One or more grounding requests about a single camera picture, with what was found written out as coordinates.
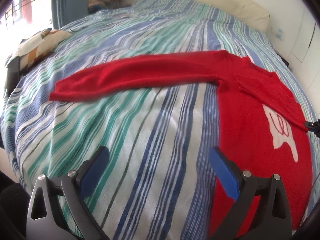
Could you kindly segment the red sweater with white bunny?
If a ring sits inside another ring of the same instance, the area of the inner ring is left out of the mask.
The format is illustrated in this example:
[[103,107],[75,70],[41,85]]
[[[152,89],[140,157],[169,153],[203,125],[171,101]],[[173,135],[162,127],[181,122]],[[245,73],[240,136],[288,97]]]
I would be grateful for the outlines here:
[[292,226],[303,218],[312,188],[305,117],[274,72],[225,50],[142,55],[103,63],[57,81],[50,100],[84,102],[121,90],[188,83],[217,85],[222,152],[259,176],[278,173]]

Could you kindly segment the white wardrobe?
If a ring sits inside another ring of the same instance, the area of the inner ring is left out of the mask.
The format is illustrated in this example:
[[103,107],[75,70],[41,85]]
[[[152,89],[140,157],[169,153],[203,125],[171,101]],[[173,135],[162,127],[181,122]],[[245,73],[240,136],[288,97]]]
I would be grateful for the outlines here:
[[306,92],[316,112],[319,112],[319,54],[319,26],[310,11],[305,9],[288,61],[289,69]]

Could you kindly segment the blue green striped bedspread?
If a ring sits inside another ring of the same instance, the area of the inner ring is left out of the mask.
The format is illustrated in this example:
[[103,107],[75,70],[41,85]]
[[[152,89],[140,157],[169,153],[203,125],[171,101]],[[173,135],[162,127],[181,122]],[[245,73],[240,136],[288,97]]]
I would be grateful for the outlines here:
[[144,54],[227,50],[276,72],[308,120],[316,112],[263,33],[192,0],[139,0],[65,26],[71,37],[23,77],[1,109],[1,135],[19,182],[78,168],[99,146],[110,162],[86,204],[111,239],[206,239],[220,139],[208,83],[128,90],[89,103],[49,101],[55,83],[96,64]]

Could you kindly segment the black chair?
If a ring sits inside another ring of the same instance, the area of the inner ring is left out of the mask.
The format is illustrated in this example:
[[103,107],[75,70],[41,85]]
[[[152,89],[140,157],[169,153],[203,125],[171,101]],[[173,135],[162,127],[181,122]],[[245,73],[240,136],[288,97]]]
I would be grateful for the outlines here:
[[20,57],[12,59],[7,65],[7,79],[5,90],[7,96],[10,96],[20,80]]

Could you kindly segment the patterned cushion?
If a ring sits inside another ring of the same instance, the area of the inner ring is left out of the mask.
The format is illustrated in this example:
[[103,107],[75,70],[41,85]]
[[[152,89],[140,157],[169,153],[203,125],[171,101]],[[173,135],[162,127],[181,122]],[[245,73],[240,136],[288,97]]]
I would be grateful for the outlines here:
[[69,37],[71,33],[64,30],[48,28],[39,31],[18,45],[16,51],[8,57],[5,66],[8,67],[11,61],[18,58],[19,70],[29,69]]

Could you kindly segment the red hanging garment outside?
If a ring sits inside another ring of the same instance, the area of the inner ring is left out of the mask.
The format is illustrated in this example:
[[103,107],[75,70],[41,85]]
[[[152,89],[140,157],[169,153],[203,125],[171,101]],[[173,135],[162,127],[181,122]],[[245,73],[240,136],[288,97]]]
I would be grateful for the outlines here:
[[31,0],[22,0],[21,9],[22,9],[22,17],[25,19],[25,21],[28,24],[32,23]]

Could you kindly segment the wall socket with blue plugs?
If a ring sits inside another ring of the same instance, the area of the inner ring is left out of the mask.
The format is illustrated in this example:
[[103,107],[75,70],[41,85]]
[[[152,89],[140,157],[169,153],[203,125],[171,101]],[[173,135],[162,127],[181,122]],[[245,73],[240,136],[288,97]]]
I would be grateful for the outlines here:
[[283,34],[283,30],[280,29],[280,28],[275,28],[275,27],[272,27],[270,32],[278,39],[281,40],[281,37],[282,37],[282,34]]

